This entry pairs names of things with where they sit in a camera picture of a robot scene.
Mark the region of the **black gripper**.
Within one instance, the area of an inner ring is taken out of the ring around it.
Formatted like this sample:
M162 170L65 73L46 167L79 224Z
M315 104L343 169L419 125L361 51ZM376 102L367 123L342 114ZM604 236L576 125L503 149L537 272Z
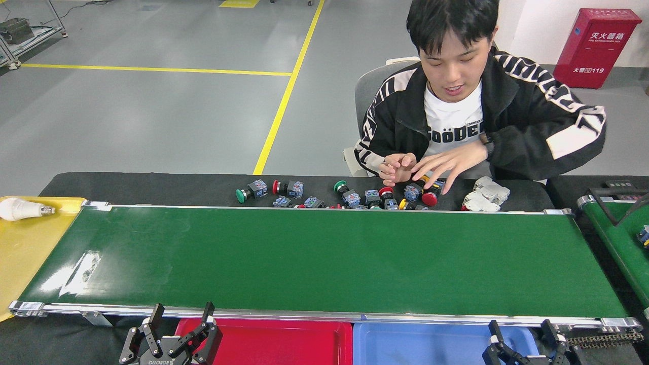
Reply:
M168 354L160 345L156 331L162 321L164 306L156 304L151 316L146 317L140 326L130 328L120 355L120 364L210 364L213 363L223 338L213 317L214 305L206 303L201 323L183 337L171 343ZM140 355L142 342L146 341L148 351Z

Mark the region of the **person's left hand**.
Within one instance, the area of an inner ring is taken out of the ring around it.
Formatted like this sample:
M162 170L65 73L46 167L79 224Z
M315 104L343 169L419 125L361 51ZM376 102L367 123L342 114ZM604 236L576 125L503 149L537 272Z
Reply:
M412 179L418 180L426 173L431 172L428 184L425 185L425 188L428 189L431 183L447 172L448 176L441 190L441 194L445 195L459 174L484 162L487 157L489 157L487 146L480 141L473 141L447 152L424 157L413 166Z

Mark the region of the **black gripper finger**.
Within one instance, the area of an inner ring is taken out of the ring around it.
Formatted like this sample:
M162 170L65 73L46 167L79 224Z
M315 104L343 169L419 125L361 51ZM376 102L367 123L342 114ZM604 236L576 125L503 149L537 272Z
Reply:
M564 364L566 361L565 352L568 348L566 337L556 330L549 319L545 319L540 327L543 331L542 340L552 349L552 356L549 360L545 360L544 364Z
M531 360L513 351L503 339L500 327L496 320L489 322L491 333L490 345L484 350L482 358L485 364L531 364Z

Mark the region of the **person's right hand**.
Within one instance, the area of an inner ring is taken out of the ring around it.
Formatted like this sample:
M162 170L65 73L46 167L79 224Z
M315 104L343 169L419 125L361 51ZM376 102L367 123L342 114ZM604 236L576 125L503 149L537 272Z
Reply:
M379 177L383 180L383 185L395 187L396 184L412 178L412 168L415 164L417 159L413 153L387 155L379 165Z

